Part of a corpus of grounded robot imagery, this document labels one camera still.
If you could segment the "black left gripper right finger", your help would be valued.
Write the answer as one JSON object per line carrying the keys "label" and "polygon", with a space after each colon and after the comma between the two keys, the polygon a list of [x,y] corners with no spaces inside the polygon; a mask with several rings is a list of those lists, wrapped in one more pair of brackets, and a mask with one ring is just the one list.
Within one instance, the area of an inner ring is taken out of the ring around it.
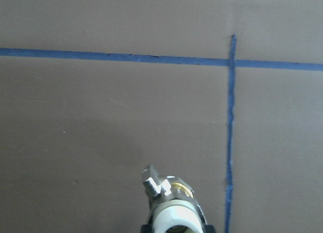
{"label": "black left gripper right finger", "polygon": [[216,229],[213,225],[205,224],[203,226],[204,233],[216,233]]}

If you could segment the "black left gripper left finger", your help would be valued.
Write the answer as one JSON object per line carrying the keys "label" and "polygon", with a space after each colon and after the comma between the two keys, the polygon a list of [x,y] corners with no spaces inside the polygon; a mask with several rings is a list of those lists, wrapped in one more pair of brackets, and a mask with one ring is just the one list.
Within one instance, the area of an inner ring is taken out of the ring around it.
{"label": "black left gripper left finger", "polygon": [[140,233],[151,233],[151,224],[143,224],[140,228]]}

